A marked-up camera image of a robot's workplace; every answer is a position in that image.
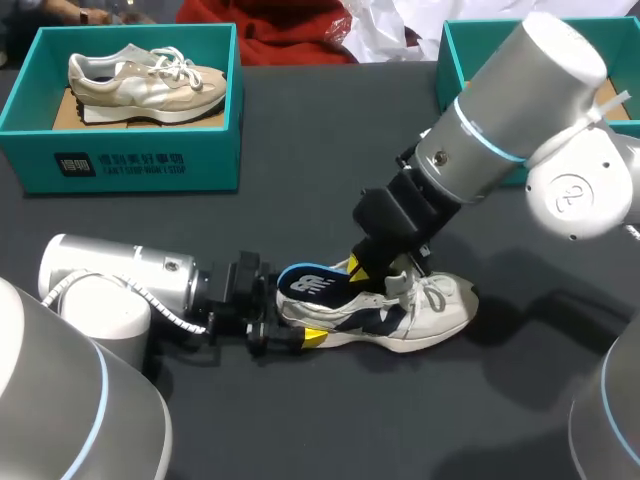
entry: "teal shoe box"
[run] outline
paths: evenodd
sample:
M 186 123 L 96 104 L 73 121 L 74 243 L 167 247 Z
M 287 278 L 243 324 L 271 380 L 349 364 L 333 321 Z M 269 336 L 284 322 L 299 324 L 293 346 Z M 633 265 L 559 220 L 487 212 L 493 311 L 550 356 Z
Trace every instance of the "teal shoe box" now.
M 635 17 L 564 21 L 600 53 L 616 92 L 628 90 L 632 96 L 624 104 L 631 120 L 609 121 L 609 125 L 618 133 L 640 138 L 640 23 Z M 436 72 L 436 94 L 442 112 L 518 24 L 518 20 L 454 20 L 444 23 Z M 519 167 L 505 184 L 522 185 L 526 177 L 527 170 Z
M 69 56 L 172 46 L 227 74 L 224 125 L 52 130 Z M 233 24 L 41 28 L 0 117 L 0 147 L 29 194 L 238 187 L 242 69 Z

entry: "white shoelace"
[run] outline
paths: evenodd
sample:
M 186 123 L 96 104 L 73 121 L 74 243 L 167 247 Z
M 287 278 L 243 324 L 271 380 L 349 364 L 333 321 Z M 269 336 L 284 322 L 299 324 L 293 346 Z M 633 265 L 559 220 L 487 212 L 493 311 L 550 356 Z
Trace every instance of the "white shoelace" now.
M 411 320 L 402 339 L 405 340 L 407 338 L 425 308 L 429 308 L 436 313 L 444 312 L 445 308 L 447 308 L 446 297 L 450 297 L 454 289 L 455 287 L 452 288 L 452 291 L 445 291 L 430 277 L 416 278 L 411 289 L 404 295 L 408 300 Z
M 188 58 L 185 59 L 184 55 L 174 47 L 155 48 L 151 50 L 154 55 L 160 55 L 158 61 L 154 67 L 149 69 L 150 75 L 161 74 L 170 75 L 174 80 L 178 80 L 186 76 L 189 78 L 189 85 L 194 90 L 200 90 L 202 88 L 202 75 L 197 70 L 190 68 L 194 63 Z M 173 57 L 171 62 L 166 55 Z

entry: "white sneaker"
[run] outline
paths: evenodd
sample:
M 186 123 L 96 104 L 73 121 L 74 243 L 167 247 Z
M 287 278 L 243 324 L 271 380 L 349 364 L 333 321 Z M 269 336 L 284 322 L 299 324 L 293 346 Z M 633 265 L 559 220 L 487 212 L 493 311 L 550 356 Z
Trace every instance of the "white sneaker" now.
M 384 294 L 353 292 L 346 262 L 292 265 L 278 279 L 280 316 L 289 325 L 328 332 L 315 339 L 317 347 L 367 341 L 394 352 L 440 343 L 475 316 L 479 301 L 470 282 L 447 273 L 419 278 L 403 263 L 398 275 L 385 279 Z
M 74 53 L 69 84 L 85 123 L 184 123 L 213 113 L 227 91 L 220 70 L 194 65 L 173 47 L 148 52 L 131 44 L 108 57 Z

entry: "dark gray tabletop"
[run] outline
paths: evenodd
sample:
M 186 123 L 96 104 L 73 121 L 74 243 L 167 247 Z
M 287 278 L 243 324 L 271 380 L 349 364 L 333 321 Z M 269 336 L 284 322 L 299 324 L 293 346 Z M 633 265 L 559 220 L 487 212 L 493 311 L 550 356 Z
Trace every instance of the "dark gray tabletop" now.
M 191 253 L 259 251 L 279 267 L 337 262 L 351 211 L 437 118 L 433 64 L 250 68 L 234 195 L 23 198 L 0 162 L 0 275 L 36 293 L 67 232 Z M 15 74 L 4 72 L 3 94 Z M 640 246 L 622 231 L 569 244 L 536 227 L 518 189 L 463 210 L 435 265 L 477 283 L 479 317 L 435 348 L 349 345 L 254 361 L 240 339 L 190 355 L 162 342 L 172 480 L 573 479 L 572 394 L 632 316 Z

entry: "beige sneaker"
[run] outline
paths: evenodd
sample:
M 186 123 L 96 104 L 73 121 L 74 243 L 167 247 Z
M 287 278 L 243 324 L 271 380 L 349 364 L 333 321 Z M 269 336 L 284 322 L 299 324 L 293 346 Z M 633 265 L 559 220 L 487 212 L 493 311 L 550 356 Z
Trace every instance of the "beige sneaker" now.
M 85 123 L 184 123 L 218 110 L 227 91 L 220 70 L 194 65 L 173 47 L 146 51 L 131 44 L 108 57 L 74 53 L 69 84 Z

